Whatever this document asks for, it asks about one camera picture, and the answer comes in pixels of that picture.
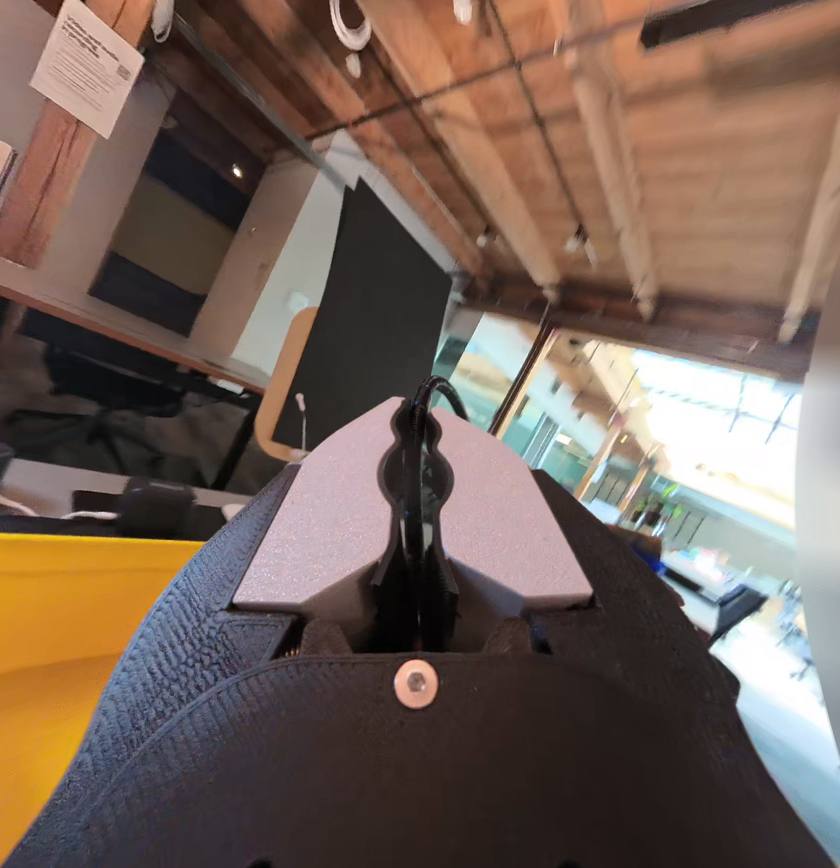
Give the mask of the white paper notice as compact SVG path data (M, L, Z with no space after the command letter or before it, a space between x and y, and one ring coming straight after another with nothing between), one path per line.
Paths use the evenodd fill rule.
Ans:
M143 54L88 6L66 1L29 84L108 139L143 63Z

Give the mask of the dark grey cube device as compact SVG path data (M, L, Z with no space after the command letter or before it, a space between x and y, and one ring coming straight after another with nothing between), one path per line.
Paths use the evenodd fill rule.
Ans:
M114 526L121 537L185 539L195 504L195 492L186 484L132 476L114 507Z

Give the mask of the yellow plastic bin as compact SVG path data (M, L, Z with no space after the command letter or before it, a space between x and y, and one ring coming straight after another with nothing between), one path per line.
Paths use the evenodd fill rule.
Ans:
M0 865L61 781L197 541L0 534Z

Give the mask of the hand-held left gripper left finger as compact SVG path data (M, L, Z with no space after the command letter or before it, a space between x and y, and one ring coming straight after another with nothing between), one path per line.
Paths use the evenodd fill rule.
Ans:
M404 397L385 400L301 462L233 595L235 609L335 623L353 649L369 645L371 583L392 528L379 471L404 404Z

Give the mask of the wooden office desk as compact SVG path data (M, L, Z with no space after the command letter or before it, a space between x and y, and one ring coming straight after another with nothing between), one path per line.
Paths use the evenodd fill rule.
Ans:
M145 366L140 366L143 356L158 358L161 362L155 364L155 381L245 410L245 419L211 482L217 491L226 489L252 441L268 374L97 298L62 298L48 288L24 291L0 282L0 339L12 335L32 311L61 321L59 332L74 328L97 334L100 342L110 340L129 347L119 357L132 362L130 371L134 373L145 371Z

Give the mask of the black office chair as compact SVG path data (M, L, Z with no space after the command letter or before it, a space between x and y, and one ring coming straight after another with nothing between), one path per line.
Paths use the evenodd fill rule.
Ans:
M770 597L749 585L741 584L720 600L715 626L707 639L707 646L724 638L738 624L759 612Z
M122 425L116 414L131 412L143 418L176 418L184 408L187 391L157 380L157 373L175 373L169 363L152 361L143 351L107 338L99 332L45 312L29 309L21 333L41 341L51 396L69 396L96 405L90 414L16 408L2 420L11 428L21 421L48 421L53 426L16 436L23 451L53 450L73 440L87 446L100 445L118 472L131 475L119 448L123 440L146 450L146 468L160 470L165 453L147 436Z

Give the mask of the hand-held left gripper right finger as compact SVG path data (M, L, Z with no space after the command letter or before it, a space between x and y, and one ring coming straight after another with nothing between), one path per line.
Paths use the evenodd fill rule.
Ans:
M451 646L483 646L509 617L581 608L593 591L529 465L444 408L432 410L451 476L439 514L459 593Z

